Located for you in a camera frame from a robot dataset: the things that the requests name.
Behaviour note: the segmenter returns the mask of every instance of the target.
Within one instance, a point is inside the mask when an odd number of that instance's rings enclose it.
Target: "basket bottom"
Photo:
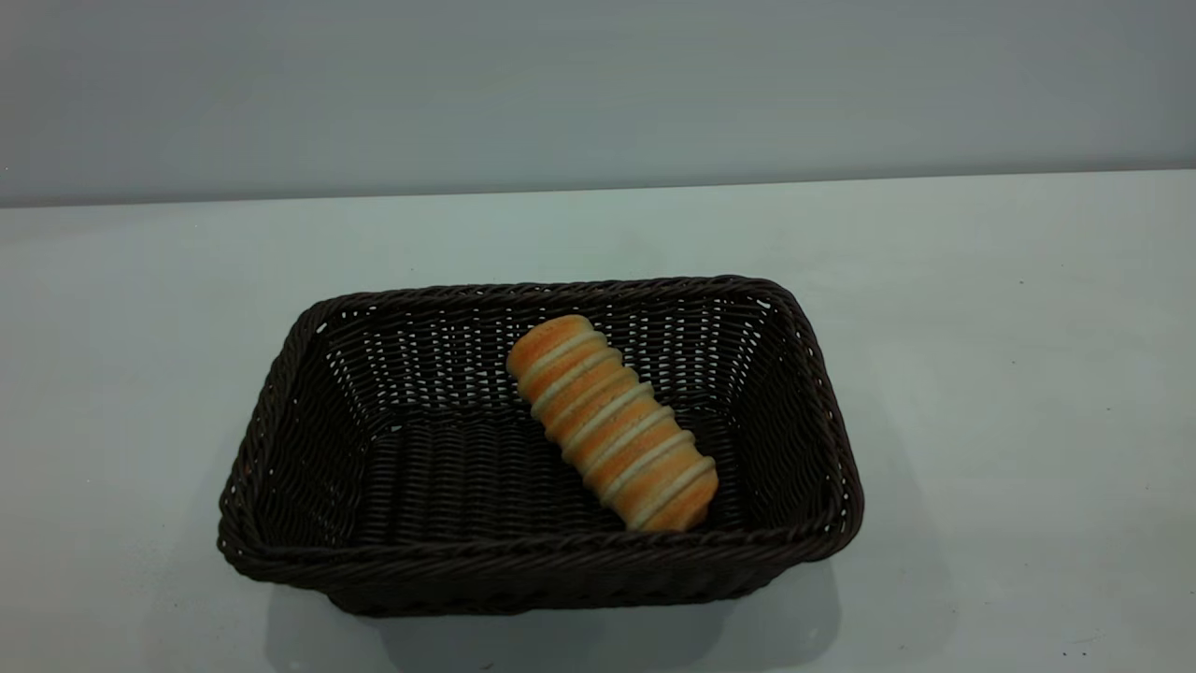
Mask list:
[[[719,471],[719,491],[698,530],[750,528],[732,427],[719,414],[695,409],[677,410],[677,421]],[[581,485],[524,408],[415,410],[389,430],[368,452],[350,546],[626,528]]]

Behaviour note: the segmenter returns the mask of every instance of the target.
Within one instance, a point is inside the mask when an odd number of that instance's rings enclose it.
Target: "white table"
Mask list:
[[[1191,671],[1196,172],[0,210],[2,671]],[[317,299],[740,273],[808,312],[868,508],[738,602],[371,622],[216,497]]]

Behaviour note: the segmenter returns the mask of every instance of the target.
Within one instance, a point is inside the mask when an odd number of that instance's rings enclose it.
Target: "basket rim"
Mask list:
[[[261,459],[269,464],[270,453],[274,449],[274,439],[277,436],[277,423],[281,416],[271,414],[274,404],[291,399],[291,387],[298,373],[298,365],[303,362],[312,348],[312,336],[322,329],[329,317],[337,312],[372,310],[384,302],[403,302],[404,307],[411,310],[451,310],[462,304],[477,301],[480,296],[486,296],[489,305],[501,305],[509,300],[526,300],[527,294],[553,293],[560,299],[569,299],[576,295],[578,299],[592,301],[596,293],[628,288],[657,289],[660,294],[675,294],[678,289],[716,290],[733,287],[740,293],[744,287],[752,289],[752,298],[777,305],[781,314],[791,322],[787,328],[799,330],[804,348],[813,351],[811,359],[816,374],[819,374],[825,383],[826,396],[819,400],[825,412],[829,412],[828,423],[831,426],[832,435],[837,440],[834,451],[841,466],[843,477],[856,502],[849,508],[849,516],[841,520],[840,531],[824,533],[823,519],[826,514],[814,521],[817,532],[811,532],[811,526],[786,526],[777,528],[757,528],[750,531],[704,531],[704,532],[664,532],[664,533],[640,533],[627,531],[579,533],[574,536],[541,536],[527,538],[513,538],[506,540],[469,540],[454,543],[408,543],[402,545],[364,545],[354,547],[323,547],[323,546],[276,546],[267,545],[257,530],[254,513],[254,503],[260,497],[260,481],[252,475],[252,465]],[[641,300],[649,300],[651,294]],[[255,434],[254,421],[261,420],[266,424],[262,433]],[[847,439],[843,426],[843,417],[838,409],[831,387],[830,377],[825,372],[825,363],[822,359],[820,349],[805,318],[800,305],[793,294],[781,285],[759,277],[742,275],[715,275],[715,276],[667,276],[643,280],[602,280],[602,281],[574,281],[574,282],[520,282],[520,283],[484,283],[484,285],[437,285],[422,288],[402,288],[378,292],[354,292],[323,299],[312,304],[303,311],[291,326],[282,350],[270,366],[269,374],[262,386],[254,414],[250,418],[250,427],[245,433],[237,451],[237,458],[232,465],[232,472],[225,484],[220,498],[220,524],[218,547],[227,562],[239,573],[250,577],[279,581],[281,569],[286,569],[293,577],[289,582],[297,586],[309,585],[312,587],[327,588],[330,582],[340,582],[344,577],[361,575],[377,579],[377,571],[385,568],[391,573],[402,574],[403,562],[413,564],[427,564],[428,562],[441,563],[446,568],[457,565],[470,565],[470,573],[477,573],[478,563],[482,559],[495,557],[519,557],[521,559],[542,558],[551,556],[555,563],[560,563],[568,557],[585,557],[584,565],[598,569],[593,562],[593,555],[599,553],[610,557],[612,570],[623,570],[628,564],[646,564],[659,567],[661,563],[672,565],[701,565],[702,550],[720,550],[719,559],[726,561],[727,547],[743,547],[750,556],[753,565],[759,565],[762,555],[773,558],[775,563],[792,565],[801,561],[817,561],[829,557],[850,543],[859,533],[864,514],[864,492],[860,488],[859,472],[855,459]],[[832,513],[838,518],[838,512]],[[835,536],[835,544],[826,545],[824,536]]]

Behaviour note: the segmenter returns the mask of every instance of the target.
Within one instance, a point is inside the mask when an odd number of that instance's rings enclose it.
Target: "rectangular basket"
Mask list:
[[[715,459],[709,518],[629,533],[505,372],[541,322],[587,316]],[[306,310],[220,497],[255,580],[364,616],[517,613],[743,596],[826,558],[864,494],[813,330],[767,280],[429,287]]]

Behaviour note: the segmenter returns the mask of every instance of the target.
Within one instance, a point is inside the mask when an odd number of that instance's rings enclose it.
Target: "bread roll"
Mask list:
[[[719,488],[714,460],[588,319],[533,328],[511,349],[507,372],[544,435],[628,531],[688,531],[706,519]]]

